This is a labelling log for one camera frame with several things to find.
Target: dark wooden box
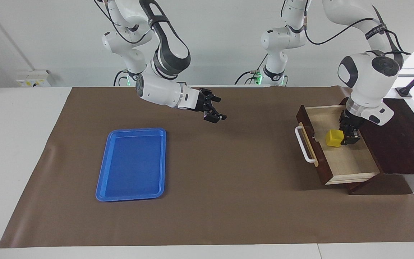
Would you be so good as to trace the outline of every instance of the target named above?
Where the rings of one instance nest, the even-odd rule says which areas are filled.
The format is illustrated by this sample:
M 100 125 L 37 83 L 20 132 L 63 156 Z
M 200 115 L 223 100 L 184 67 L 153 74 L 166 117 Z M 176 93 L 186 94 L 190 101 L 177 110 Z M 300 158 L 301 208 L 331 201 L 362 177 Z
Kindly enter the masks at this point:
M 346 184 L 352 195 L 414 192 L 414 113 L 403 99 L 384 103 L 394 117 L 384 126 L 366 122 L 360 129 L 363 141 L 340 148 L 327 147 L 322 136 L 329 128 L 338 129 L 343 107 L 300 107 L 296 117 L 307 135 L 306 147 L 316 157 L 322 184 Z

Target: blue tray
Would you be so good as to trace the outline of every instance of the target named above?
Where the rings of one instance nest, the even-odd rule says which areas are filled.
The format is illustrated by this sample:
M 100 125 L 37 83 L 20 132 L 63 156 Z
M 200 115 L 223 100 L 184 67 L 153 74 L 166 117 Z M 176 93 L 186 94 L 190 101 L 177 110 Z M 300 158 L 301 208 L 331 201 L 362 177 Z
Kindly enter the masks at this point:
M 153 199 L 164 192 L 166 131 L 119 129 L 108 135 L 95 197 L 100 201 Z

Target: drawer handle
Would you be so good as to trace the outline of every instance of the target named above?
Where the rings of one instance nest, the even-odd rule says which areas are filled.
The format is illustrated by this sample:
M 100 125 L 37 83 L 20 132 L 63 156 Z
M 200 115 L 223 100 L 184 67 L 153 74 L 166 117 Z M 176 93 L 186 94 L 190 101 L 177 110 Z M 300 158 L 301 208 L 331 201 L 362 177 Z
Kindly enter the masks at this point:
M 305 160 L 306 160 L 306 162 L 308 162 L 308 163 L 315 163 L 315 162 L 316 162 L 316 160 L 315 160 L 315 159 L 310 159 L 310 158 L 309 158 L 308 153 L 306 152 L 306 149 L 304 148 L 304 145 L 303 145 L 303 140 L 301 139 L 301 136 L 300 136 L 300 134 L 299 134 L 298 130 L 302 130 L 302 131 L 304 131 L 304 128 L 303 128 L 302 126 L 297 126 L 297 127 L 295 128 L 295 135 L 296 135 L 296 138 L 297 138 L 297 140 L 298 140 L 299 147 L 301 148 L 301 151 L 302 151 L 302 153 L 303 153 L 304 159 L 305 159 Z

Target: wall outlet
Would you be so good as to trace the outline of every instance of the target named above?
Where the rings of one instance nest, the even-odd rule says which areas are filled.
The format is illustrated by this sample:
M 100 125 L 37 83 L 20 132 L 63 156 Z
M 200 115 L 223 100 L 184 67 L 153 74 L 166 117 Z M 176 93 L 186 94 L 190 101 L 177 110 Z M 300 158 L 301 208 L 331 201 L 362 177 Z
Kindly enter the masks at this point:
M 52 76 L 46 70 L 35 70 L 17 76 L 20 87 L 51 87 Z

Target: brown backdrop paper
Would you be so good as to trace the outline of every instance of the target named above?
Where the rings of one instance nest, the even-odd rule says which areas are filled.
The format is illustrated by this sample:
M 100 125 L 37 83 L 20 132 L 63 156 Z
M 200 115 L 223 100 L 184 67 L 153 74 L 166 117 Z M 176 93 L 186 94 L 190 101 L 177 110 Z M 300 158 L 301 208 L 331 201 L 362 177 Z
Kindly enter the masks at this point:
M 339 87 L 213 92 L 218 124 L 133 88 L 73 88 L 0 247 L 414 241 L 414 195 L 350 196 L 303 159 L 299 106 L 337 105 Z M 164 194 L 96 200 L 110 131 L 149 127 L 167 131 Z

